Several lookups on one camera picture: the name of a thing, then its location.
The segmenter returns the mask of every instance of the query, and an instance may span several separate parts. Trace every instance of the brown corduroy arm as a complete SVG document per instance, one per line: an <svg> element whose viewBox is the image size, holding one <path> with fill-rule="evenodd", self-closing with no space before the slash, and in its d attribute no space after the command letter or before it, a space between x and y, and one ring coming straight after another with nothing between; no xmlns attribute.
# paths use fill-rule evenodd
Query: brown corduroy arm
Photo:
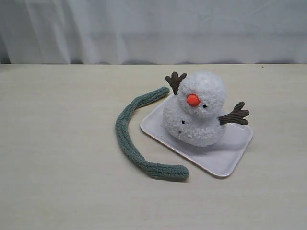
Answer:
<svg viewBox="0 0 307 230"><path fill-rule="evenodd" d="M219 117L220 125L225 125L227 123L236 123L245 126L248 125L248 120L243 118L249 115L249 110L241 110L244 105L244 102L239 102L236 104L232 112L225 116Z"/></svg>

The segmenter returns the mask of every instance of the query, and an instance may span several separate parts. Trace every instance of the brown twig arm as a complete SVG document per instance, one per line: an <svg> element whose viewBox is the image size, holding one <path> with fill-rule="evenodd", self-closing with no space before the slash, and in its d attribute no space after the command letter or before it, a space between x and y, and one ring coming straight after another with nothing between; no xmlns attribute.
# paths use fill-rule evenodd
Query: brown twig arm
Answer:
<svg viewBox="0 0 307 230"><path fill-rule="evenodd" d="M183 79L187 76L186 73L183 73L180 77L178 76L177 72L173 72L172 77L166 76L165 80L168 82L168 84L172 87L172 90L174 92L174 95L177 95L178 88L180 83L182 82Z"/></svg>
<svg viewBox="0 0 307 230"><path fill-rule="evenodd" d="M225 116L219 117L220 125L225 125L227 123L236 123L240 125L248 125L248 120L243 119L249 115L249 110L241 110L244 107L244 102L239 102L236 104L232 112Z"/></svg>

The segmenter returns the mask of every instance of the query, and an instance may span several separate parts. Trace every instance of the snowman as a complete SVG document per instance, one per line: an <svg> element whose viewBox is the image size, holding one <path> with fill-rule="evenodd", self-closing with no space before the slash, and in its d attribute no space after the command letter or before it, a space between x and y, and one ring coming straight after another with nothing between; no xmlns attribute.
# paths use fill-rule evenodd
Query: snowman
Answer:
<svg viewBox="0 0 307 230"><path fill-rule="evenodd" d="M174 96L165 103L162 126L170 135L185 143L206 147L216 143L225 133L226 124L248 125L248 110L239 102L225 114L226 87L222 79L209 71L197 71L180 77L173 72L166 81Z"/></svg>

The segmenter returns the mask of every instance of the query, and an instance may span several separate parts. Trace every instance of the tray rim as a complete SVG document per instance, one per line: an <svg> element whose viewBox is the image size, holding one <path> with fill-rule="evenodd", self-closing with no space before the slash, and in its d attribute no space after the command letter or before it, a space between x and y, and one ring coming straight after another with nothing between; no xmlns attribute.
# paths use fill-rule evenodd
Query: tray rim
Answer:
<svg viewBox="0 0 307 230"><path fill-rule="evenodd" d="M238 157L235 159L235 163L230 167L230 170L225 173L225 174L217 174L215 172L212 172L211 170L205 168L204 166L198 164L195 160L193 160L192 158L190 158L189 156L187 156L185 153L183 153L182 151L179 151L175 148L173 148L171 145L167 144L166 142L162 141L161 139L155 137L149 130L147 130L145 127L144 127L144 122L146 121L146 119L148 117L150 117L153 113L155 113L160 107L163 106L163 104L169 100L172 96L175 96L174 94L168 96L163 102L161 102L156 108L154 108L145 118L143 118L143 120L141 121L140 123L140 128L142 130L143 133L145 133L146 135L150 136L151 138L153 138L154 140L158 141L159 143L163 144L165 147L167 147L168 149L172 150L174 153L176 153L177 155L179 155L180 157L183 157L184 159L188 160L189 162L195 164L196 166L200 167L202 170L206 171L207 173L211 174L212 176L218 178L218 179L225 179L225 178L228 178L230 175L233 174L233 172L235 171L237 165L239 164L240 160L242 159L246 149L248 148L250 142L252 141L253 137L254 137L254 131L252 130L252 128L247 125L247 126L244 126L246 129L249 130L250 132L250 135L243 147L243 149L239 152L239 155ZM228 125L232 125L232 126L235 126L237 128L240 128L239 125L236 125L236 124L233 124L233 123L229 123Z"/></svg>

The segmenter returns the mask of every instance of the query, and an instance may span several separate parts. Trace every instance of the green fuzzy scarf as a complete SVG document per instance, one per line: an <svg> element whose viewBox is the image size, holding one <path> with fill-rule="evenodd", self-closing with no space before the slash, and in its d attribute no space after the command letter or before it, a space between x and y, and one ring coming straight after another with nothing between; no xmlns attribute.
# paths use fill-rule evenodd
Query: green fuzzy scarf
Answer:
<svg viewBox="0 0 307 230"><path fill-rule="evenodd" d="M186 167L183 165L169 165L146 161L132 143L128 132L129 122L136 109L160 100L167 96L169 92L170 90L167 87L161 87L160 89L135 98L118 116L115 131L121 150L135 165L140 167L150 177L162 180L185 180L189 176L189 171Z"/></svg>

